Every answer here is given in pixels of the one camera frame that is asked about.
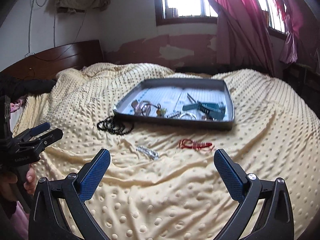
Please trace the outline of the person's left hand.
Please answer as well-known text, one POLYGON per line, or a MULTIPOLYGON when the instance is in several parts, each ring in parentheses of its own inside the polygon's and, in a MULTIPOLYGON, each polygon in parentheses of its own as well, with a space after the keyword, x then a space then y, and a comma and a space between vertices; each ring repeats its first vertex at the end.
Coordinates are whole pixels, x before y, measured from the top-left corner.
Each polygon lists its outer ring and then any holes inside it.
MULTIPOLYGON (((17 176, 12 172, 1 171, 1 195, 9 201, 17 201, 17 197, 14 194, 11 185, 17 183, 17 176)), ((36 189, 36 174, 33 166, 29 165, 29 170, 26 173, 26 181, 24 188, 28 194, 33 195, 36 189)))

